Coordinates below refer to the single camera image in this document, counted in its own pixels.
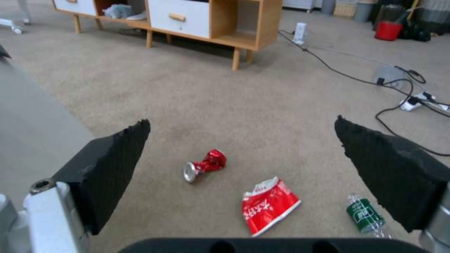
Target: power strip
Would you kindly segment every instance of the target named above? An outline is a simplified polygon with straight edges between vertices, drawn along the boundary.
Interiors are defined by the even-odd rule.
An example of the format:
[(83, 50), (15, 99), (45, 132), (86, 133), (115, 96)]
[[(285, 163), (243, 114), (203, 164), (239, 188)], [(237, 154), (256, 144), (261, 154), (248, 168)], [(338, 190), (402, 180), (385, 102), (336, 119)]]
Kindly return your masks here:
[[(430, 102), (436, 102), (435, 96), (424, 91), (422, 93), (415, 95), (414, 97), (409, 97), (408, 100), (400, 106), (400, 109), (407, 111), (407, 112), (413, 111), (422, 106), (422, 104), (420, 103), (420, 99), (427, 100)], [(442, 104), (436, 105), (436, 104), (430, 103), (430, 105), (436, 106), (439, 109), (442, 109), (444, 111), (447, 111), (449, 109), (448, 106), (442, 105)]]

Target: red wrapper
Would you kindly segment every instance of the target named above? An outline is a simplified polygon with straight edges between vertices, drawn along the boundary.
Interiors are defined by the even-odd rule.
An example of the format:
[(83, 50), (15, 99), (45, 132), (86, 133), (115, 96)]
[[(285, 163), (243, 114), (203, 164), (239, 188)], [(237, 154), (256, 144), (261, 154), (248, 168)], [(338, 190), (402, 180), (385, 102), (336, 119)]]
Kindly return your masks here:
[(189, 162), (184, 167), (184, 179), (189, 183), (194, 182), (200, 173), (217, 171), (225, 168), (226, 157), (217, 149), (210, 150), (203, 161)]
[(257, 184), (244, 193), (242, 214), (253, 237), (284, 219), (302, 203), (277, 177)]

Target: can lid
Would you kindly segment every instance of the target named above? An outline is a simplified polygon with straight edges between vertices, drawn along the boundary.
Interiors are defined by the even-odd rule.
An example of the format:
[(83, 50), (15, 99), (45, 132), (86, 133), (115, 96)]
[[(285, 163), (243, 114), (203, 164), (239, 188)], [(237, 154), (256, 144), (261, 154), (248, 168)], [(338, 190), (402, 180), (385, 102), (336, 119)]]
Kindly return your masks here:
[(195, 166), (194, 166), (192, 163), (187, 163), (187, 164), (184, 166), (183, 176), (184, 176), (184, 179), (185, 179), (188, 183), (194, 182), (196, 173), (195, 173)]

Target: black foam pad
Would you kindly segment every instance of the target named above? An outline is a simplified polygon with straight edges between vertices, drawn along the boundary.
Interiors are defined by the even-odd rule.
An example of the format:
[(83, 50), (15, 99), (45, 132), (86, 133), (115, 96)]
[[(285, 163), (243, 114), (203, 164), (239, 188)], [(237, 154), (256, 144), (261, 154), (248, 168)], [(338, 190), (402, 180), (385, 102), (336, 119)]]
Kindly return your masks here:
[(424, 229), (450, 181), (450, 169), (413, 142), (353, 124), (334, 124), (345, 155), (364, 183), (406, 231)]
[(83, 224), (98, 234), (133, 176), (150, 133), (142, 120), (112, 136), (90, 141), (53, 178), (69, 184)]

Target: red can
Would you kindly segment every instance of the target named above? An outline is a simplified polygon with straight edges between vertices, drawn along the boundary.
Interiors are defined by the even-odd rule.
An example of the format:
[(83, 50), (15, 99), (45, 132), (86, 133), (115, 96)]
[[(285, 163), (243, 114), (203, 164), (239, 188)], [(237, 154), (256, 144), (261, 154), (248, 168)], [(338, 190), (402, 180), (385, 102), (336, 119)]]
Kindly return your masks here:
[(199, 174), (218, 171), (225, 168), (225, 165), (225, 155), (218, 149), (212, 149), (206, 154), (203, 161), (189, 162), (186, 164), (183, 171), (184, 179), (192, 183)]
[(378, 24), (375, 38), (383, 41), (394, 41), (398, 38), (402, 24), (382, 21)]

